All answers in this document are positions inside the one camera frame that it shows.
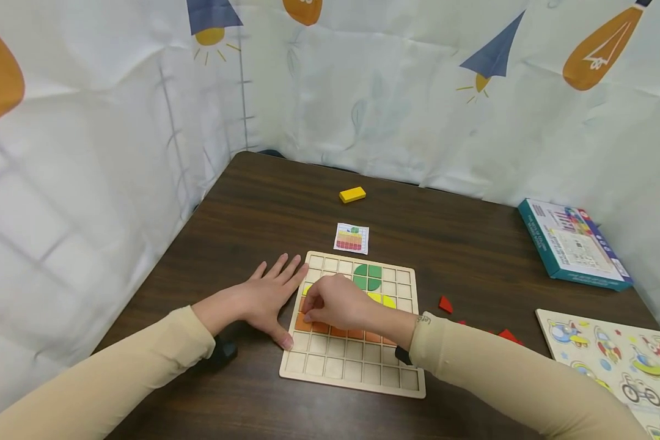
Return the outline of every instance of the blue triangle print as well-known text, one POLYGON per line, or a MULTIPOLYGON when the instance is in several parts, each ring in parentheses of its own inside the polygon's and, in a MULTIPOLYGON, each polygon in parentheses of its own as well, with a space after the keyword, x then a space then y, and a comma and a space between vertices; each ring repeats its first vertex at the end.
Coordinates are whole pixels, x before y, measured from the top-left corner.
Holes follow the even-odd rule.
POLYGON ((242 25, 229 0, 188 0, 188 19, 191 35, 210 28, 242 25))
POLYGON ((487 79, 493 76, 505 77, 508 54, 511 51, 513 38, 516 36, 516 31, 518 31, 521 19, 525 13, 525 10, 521 12, 506 29, 503 29, 486 46, 480 48, 474 55, 466 59, 464 63, 460 64, 460 67, 470 69, 472 72, 478 73, 487 79))

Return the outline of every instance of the beige sleeve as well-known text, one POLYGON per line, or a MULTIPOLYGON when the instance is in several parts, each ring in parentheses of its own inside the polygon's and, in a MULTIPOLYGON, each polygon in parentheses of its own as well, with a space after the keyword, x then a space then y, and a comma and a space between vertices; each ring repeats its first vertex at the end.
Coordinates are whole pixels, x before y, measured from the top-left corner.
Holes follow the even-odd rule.
POLYGON ((215 340, 190 307, 95 353, 0 413, 0 440, 104 439, 215 340))
POLYGON ((410 358, 548 439, 650 439, 630 410, 592 379, 482 330, 426 312, 410 358))

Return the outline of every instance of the wooden table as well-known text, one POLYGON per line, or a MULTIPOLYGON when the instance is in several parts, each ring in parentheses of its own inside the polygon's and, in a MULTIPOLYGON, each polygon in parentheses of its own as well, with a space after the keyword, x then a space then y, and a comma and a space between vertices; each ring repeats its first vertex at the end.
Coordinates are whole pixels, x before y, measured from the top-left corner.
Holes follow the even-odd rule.
MULTIPOLYGON (((419 306, 453 320, 509 328, 548 356, 535 309, 658 329, 634 289, 616 293, 548 278, 514 208, 349 172, 240 153, 214 185, 98 347, 102 349, 244 281, 279 254, 332 250, 338 222, 370 227, 368 259, 414 268, 419 306), (363 186, 343 205, 338 193, 363 186)), ((287 327, 293 301, 282 309, 287 327)), ((539 438, 464 390, 427 375, 415 400, 280 379, 282 351, 246 324, 226 329, 232 364, 201 362, 156 390, 114 439, 539 438)))

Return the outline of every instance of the green puzzle piece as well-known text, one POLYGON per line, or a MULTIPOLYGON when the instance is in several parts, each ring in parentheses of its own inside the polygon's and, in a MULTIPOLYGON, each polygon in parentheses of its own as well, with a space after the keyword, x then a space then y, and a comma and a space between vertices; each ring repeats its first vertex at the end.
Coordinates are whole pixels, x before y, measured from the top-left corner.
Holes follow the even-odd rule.
POLYGON ((354 274, 355 275, 362 275, 362 277, 367 276, 367 265, 366 264, 361 264, 358 265, 356 269, 354 269, 354 274))
POLYGON ((362 290, 367 290, 367 278, 366 277, 357 277, 354 276, 352 278, 355 284, 357 284, 357 287, 361 288, 362 290))
POLYGON ((381 278, 381 266, 370 265, 370 277, 381 278))
POLYGON ((370 278, 370 282, 368 282, 367 290, 375 291, 380 286, 381 286, 381 279, 370 278))

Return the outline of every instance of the toy box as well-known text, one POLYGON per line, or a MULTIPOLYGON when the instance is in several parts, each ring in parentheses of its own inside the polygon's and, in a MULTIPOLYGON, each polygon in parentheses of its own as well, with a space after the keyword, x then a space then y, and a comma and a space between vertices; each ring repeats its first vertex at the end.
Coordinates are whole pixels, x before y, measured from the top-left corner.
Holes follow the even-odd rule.
POLYGON ((633 285, 584 209, 525 199, 518 210, 551 278, 617 292, 633 285))

